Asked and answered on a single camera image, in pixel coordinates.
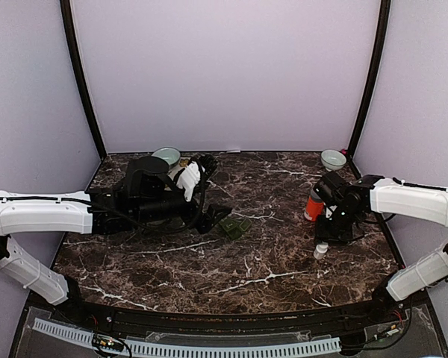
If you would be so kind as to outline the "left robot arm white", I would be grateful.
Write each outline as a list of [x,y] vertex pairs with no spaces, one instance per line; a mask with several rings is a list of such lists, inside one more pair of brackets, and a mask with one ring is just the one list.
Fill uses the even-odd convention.
[[206,207],[208,180],[217,169],[210,154],[192,157],[177,172],[155,156],[131,160],[124,178],[107,189],[56,195],[25,195],[0,190],[0,271],[60,307],[74,325],[90,320],[78,283],[45,267],[26,252],[15,233],[70,232],[113,235],[141,229],[174,234],[195,229],[208,233],[231,213]]

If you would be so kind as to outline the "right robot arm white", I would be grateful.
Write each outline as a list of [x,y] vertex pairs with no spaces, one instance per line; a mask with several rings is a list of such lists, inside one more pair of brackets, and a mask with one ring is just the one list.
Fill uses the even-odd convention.
[[[365,175],[350,183],[337,172],[324,174],[313,192],[327,212],[317,217],[315,238],[329,244],[348,244],[352,229],[368,213],[407,216],[448,228],[448,187],[409,183],[381,175]],[[383,295],[370,302],[366,317],[381,324],[393,314],[395,302],[448,278],[448,243],[399,270],[386,283]]]

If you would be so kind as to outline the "small white pill bottle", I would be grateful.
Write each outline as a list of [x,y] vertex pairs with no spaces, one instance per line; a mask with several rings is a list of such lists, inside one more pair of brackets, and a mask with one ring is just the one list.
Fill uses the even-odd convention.
[[329,244],[326,242],[317,244],[314,249],[314,258],[316,260],[321,260],[325,257],[327,251],[329,249]]

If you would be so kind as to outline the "orange pill bottle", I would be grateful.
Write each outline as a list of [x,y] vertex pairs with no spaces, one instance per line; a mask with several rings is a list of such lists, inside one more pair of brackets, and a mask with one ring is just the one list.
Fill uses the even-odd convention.
[[323,201],[309,197],[305,208],[304,217],[310,222],[315,222],[317,217],[322,213],[323,208]]

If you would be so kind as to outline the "grey bottle cap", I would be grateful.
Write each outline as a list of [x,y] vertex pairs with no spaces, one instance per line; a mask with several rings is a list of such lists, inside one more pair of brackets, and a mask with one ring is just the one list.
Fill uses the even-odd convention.
[[315,189],[311,190],[310,196],[315,201],[322,201],[321,197],[319,196],[318,192]]

